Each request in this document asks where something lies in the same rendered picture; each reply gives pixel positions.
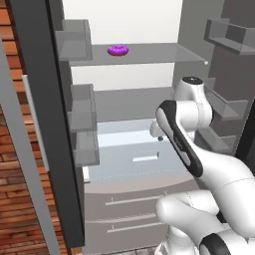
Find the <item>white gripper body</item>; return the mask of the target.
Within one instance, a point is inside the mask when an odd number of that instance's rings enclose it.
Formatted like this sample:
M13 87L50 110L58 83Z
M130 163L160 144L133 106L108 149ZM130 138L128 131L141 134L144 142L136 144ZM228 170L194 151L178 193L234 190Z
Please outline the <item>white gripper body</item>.
M164 132L158 125L157 121L153 121L149 128L149 133L152 137L164 136Z

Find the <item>short grey fridge shelf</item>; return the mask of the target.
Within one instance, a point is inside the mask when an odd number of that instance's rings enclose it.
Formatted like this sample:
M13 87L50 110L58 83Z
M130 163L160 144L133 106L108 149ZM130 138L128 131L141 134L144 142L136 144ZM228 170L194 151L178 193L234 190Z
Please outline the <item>short grey fridge shelf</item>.
M97 118L100 123L152 119L156 108L172 98L172 87L96 91Z

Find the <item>clear fridge drawer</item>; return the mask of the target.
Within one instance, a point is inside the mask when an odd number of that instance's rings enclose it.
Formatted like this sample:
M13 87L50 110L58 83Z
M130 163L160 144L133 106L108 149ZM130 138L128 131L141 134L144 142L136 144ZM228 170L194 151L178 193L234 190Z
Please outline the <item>clear fridge drawer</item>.
M188 175L168 138L150 135L152 119L98 123L100 164L89 167L91 183L158 175Z

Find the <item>long glass fridge shelf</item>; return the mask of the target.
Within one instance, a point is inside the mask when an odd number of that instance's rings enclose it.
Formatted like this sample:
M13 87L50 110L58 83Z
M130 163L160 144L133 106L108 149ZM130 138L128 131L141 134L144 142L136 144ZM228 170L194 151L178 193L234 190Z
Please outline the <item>long glass fridge shelf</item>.
M70 61L71 67L105 66L105 65L136 65L162 64L179 62L208 61L177 43L128 44L125 56L111 56L108 45L93 45L93 58L90 61Z

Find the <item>grey freezer drawer front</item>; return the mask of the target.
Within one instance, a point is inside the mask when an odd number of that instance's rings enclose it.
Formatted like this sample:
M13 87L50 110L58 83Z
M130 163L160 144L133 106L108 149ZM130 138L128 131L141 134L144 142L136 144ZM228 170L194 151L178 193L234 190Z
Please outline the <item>grey freezer drawer front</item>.
M83 253L110 254L158 245L166 236L167 225L107 233L109 229L160 222L154 214L110 220L87 221Z
M169 186L151 187L144 190L116 193L86 193L85 219L87 221L110 220L153 214L156 200L125 203L106 206L106 202L134 199L149 196L168 195L172 193L197 190L198 185L193 179L176 182Z

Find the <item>grey fridge door with bins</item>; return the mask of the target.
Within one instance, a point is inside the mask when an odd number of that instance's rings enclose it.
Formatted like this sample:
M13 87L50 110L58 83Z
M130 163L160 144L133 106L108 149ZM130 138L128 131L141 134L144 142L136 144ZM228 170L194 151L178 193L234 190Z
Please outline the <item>grey fridge door with bins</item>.
M229 19L232 24L255 28L255 0L225 0L222 14L210 19ZM214 91L228 101L247 100L242 120L223 121L213 110L211 128L219 136L235 135L229 154L245 160L255 140L255 55L238 55L214 46L209 77L215 79Z

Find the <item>grey fridge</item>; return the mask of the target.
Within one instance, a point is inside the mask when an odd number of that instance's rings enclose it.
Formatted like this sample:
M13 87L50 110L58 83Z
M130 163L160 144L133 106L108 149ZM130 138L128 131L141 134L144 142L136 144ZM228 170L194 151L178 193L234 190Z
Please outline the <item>grey fridge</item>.
M63 0L68 19L87 19L92 45L177 43L208 61L71 67L75 85L96 91L165 88L184 76L207 79L212 48L204 40L208 19L222 13L224 0ZM144 176L85 185L86 193L116 193L162 187L193 179L188 175ZM142 253L145 248L120 251Z

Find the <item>dark grey fridge door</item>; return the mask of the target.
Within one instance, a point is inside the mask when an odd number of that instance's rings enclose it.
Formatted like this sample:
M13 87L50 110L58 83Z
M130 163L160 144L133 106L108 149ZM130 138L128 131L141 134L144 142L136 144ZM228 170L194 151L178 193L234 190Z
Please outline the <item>dark grey fridge door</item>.
M7 0L28 75L56 206L68 248L85 244L83 167L76 166L77 133L71 132L70 61L58 56L56 31L62 31L62 0Z

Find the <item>clear door bin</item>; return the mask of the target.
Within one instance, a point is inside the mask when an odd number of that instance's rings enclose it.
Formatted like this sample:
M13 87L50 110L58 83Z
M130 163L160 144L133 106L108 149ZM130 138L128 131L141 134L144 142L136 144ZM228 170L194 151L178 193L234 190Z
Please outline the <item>clear door bin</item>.
M204 40L238 55L255 55L255 28L232 24L229 19L208 19Z
M235 135L219 136L211 127L200 128L195 134L197 145L218 153L231 153L235 140Z
M93 58L90 24L85 20L63 20L63 30L56 31L61 61L89 61Z
M98 137L95 131L77 133L74 160L76 166L80 167L100 164Z
M72 110L69 112L71 132L95 131L97 112L94 86L92 84L71 85Z
M214 111L223 121L242 120L248 105L247 100L228 101L214 91L214 78L204 81L205 95Z

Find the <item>purple donut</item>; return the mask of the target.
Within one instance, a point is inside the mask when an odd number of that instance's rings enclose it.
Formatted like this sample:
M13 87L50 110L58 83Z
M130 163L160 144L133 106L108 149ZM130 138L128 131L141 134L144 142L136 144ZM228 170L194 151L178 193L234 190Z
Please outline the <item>purple donut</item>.
M108 47L108 53L111 56L124 56L128 51L129 48L126 45L114 44Z

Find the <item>grey slanted panel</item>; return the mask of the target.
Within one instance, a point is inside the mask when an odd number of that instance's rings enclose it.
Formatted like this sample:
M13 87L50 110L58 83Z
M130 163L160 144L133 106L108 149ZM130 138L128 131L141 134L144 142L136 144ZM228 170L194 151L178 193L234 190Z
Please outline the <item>grey slanted panel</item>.
M7 58L0 40L0 105L21 165L30 196L50 255L61 255L52 219L37 169L34 153L26 132L18 97Z

